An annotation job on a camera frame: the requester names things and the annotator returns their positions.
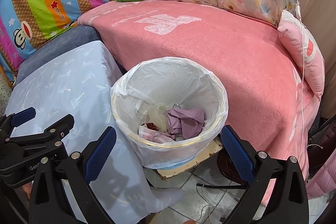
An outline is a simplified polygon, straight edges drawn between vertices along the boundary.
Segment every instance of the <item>light blue sheet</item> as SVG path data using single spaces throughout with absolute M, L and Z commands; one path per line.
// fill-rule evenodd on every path
M 178 188 L 149 187 L 131 144 L 112 115 L 110 88 L 121 77 L 112 55 L 100 41 L 82 45 L 46 63 L 13 90 L 6 114 L 34 107 L 36 117 L 14 129 L 12 136 L 42 133 L 72 114 L 74 128 L 63 139 L 68 154 L 82 151 L 107 126 L 117 131 L 117 142 L 98 179 L 90 186 L 116 224 L 138 223 L 183 197 Z M 85 221 L 67 182 L 64 187 L 79 220 Z

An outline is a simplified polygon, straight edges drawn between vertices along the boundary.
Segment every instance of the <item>pink pillow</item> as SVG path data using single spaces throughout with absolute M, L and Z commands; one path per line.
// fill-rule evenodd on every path
M 315 96 L 321 100 L 325 78 L 324 59 L 314 37 L 303 24 L 302 32 L 304 41 L 304 77 Z M 300 71 L 303 72 L 300 21 L 290 12 L 283 10 L 278 34 L 283 46 L 292 56 Z

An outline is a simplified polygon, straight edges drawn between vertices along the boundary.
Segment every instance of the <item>plastic garbage bag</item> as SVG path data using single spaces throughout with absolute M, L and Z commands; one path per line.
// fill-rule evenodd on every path
M 160 130 L 167 131 L 167 111 L 168 107 L 165 104 L 148 105 L 147 121 L 155 124 Z
M 185 58 L 164 57 L 144 61 L 111 88 L 112 112 L 143 166 L 172 169 L 192 160 L 221 131 L 228 113 L 226 90 L 213 72 Z M 176 142 L 154 143 L 138 135 L 156 104 L 205 111 L 199 136 Z

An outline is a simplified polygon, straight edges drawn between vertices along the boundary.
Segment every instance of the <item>wooden board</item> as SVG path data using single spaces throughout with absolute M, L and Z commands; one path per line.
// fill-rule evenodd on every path
M 212 155 L 216 154 L 220 150 L 223 149 L 223 144 L 221 143 L 220 139 L 216 137 L 208 146 L 200 152 L 193 160 L 187 162 L 186 164 L 179 166 L 174 169 L 170 170 L 157 170 L 160 178 L 162 180 L 166 180 L 168 178 L 172 178 L 190 168 L 196 167 L 201 162 L 205 161 L 206 159 L 210 158 Z

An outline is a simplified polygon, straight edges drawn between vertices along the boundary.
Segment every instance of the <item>bed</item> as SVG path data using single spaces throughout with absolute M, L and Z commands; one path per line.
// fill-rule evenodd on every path
M 97 29 L 126 70 L 176 56 L 213 71 L 228 94 L 227 124 L 257 151 L 276 159 L 297 157 L 307 178 L 307 131 L 319 100 L 302 83 L 274 26 L 209 5 L 163 0 L 112 1 L 83 14 L 78 24 Z

